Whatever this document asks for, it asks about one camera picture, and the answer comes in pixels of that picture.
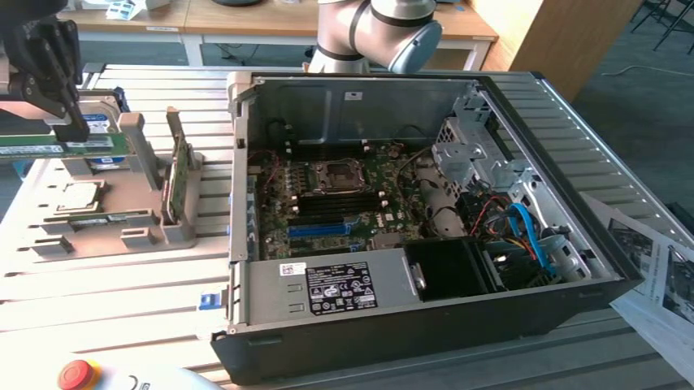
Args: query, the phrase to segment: slotted aluminum table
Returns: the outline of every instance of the slotted aluminum table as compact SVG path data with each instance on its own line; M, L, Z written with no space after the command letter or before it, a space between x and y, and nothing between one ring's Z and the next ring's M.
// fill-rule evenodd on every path
M123 88L129 108L143 114L145 136L157 152L172 147L165 107L181 111L188 142L205 156L196 220L198 244L185 250L63 262L21 263L3 258L0 349L43 343L87 353L94 360L186 367L224 388L234 388L210 346L194 336L200 292L228 281L234 138L225 78L232 70L253 69L110 65L83 74L86 89ZM528 73L488 74L575 188L691 245L685 230L547 82ZM509 136L501 138L511 151L517 151ZM35 161L0 227L2 237L26 229L30 222L22 210L35 206L42 190L37 188L38 178L53 173L55 163ZM5 248L11 244L2 240ZM290 379L260 388L565 388L572 383L580 388L669 384L688 388L612 309L577 315L543 337Z

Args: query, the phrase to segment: barcode sticker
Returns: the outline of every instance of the barcode sticker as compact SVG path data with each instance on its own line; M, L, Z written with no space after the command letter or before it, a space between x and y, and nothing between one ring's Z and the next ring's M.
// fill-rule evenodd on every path
M22 153L62 153L62 147L59 145L27 145L0 147L0 154Z
M304 262L289 262L280 264L280 276L302 275L305 274Z
M69 148L111 148L113 141L107 136L91 136L86 142L65 142Z

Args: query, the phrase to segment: paper document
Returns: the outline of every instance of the paper document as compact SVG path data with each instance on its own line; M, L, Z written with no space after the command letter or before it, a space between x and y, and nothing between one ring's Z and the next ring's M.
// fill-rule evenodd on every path
M694 385L694 250L583 197L644 277L611 306Z

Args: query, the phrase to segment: white label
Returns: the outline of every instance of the white label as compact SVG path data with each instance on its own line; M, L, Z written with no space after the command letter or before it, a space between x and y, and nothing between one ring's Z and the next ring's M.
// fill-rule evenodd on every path
M107 126L110 125L107 121L89 121L86 124L89 125L89 134L102 134L107 132Z
M362 92L345 92L344 93L344 100L361 100Z
M354 297L354 302L369 302L373 299L376 299L373 295L364 295L362 297Z
M280 276L304 275L305 274L305 263L304 262L289 262L280 264Z
M70 221L70 225L81 226L81 225L95 225L95 224L103 224L107 223L105 219L85 219L81 221Z
M110 138L103 136L95 140L87 140L86 142L66 142L65 145L70 148L111 148L113 141Z
M62 153L59 145L38 145L38 146L2 146L0 147L0 154L19 154L19 153Z
M147 31L172 31L173 33L177 32L177 27L156 27L156 26L147 26Z

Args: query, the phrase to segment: emergency stop button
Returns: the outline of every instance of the emergency stop button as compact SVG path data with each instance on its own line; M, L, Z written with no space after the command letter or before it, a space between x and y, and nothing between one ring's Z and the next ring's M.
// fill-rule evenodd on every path
M73 360L62 367L57 378L57 387L61 390L85 389L97 375L94 367L83 360Z

